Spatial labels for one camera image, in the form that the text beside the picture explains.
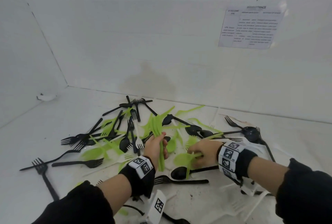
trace person's right hand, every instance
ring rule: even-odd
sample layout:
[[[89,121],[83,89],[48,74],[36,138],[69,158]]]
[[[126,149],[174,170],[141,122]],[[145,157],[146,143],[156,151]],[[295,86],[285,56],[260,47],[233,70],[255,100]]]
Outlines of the person's right hand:
[[[208,139],[202,139],[201,141],[195,143],[194,145],[190,146],[188,149],[188,153],[197,153],[201,152],[203,156],[196,158],[192,162],[192,166],[194,168],[200,168],[200,167],[207,167],[212,166],[217,161],[217,151],[220,146],[222,146],[224,143],[214,140],[208,140]]]

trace forearm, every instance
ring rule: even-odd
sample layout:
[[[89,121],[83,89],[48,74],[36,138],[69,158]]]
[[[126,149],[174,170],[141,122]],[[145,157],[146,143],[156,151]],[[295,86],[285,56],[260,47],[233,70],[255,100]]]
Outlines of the forearm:
[[[98,185],[115,215],[131,196],[131,185],[123,174],[118,174]]]
[[[276,196],[288,170],[288,167],[278,163],[255,157],[249,164],[248,175],[249,178]]]

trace black sleeve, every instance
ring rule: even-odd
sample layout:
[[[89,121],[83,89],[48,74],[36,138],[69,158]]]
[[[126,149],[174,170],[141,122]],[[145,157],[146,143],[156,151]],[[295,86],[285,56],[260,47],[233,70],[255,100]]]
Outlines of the black sleeve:
[[[84,181],[72,189],[63,199],[54,201],[45,208],[33,224],[115,224],[113,211],[102,191]]]
[[[286,224],[320,223],[332,219],[332,177],[290,160],[276,195],[276,214]]]

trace person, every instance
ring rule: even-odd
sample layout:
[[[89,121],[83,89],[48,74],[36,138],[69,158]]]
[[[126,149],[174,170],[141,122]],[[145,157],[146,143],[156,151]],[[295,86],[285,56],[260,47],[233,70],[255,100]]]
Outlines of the person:
[[[144,155],[153,169],[148,173],[149,181],[142,183],[133,168],[125,166],[121,172],[93,186],[89,181],[74,188],[63,199],[50,203],[33,224],[52,223],[95,223],[96,216],[100,223],[115,223],[113,216],[124,203],[137,195],[149,195],[153,187],[155,168],[158,167],[160,143],[163,142],[164,158],[168,158],[165,132],[158,137],[152,136],[145,145]],[[202,139],[189,147],[188,153],[201,152],[202,156],[195,159],[195,168],[212,166],[219,163],[222,155],[228,155],[227,148],[237,151],[234,181],[241,176],[249,177],[276,197],[276,214],[284,223],[317,223],[330,220],[332,215],[332,177],[321,171],[290,160],[288,167],[258,157],[235,142],[226,144],[214,140]]]

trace person's right arm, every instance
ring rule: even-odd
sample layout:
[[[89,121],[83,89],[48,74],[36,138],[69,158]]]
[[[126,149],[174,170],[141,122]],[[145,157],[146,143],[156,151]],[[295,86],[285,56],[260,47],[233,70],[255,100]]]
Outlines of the person's right arm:
[[[195,168],[217,164],[222,142],[201,140],[188,153],[202,152]],[[332,219],[332,177],[290,160],[288,167],[254,157],[247,167],[249,178],[276,196],[276,214],[285,223],[309,223]]]

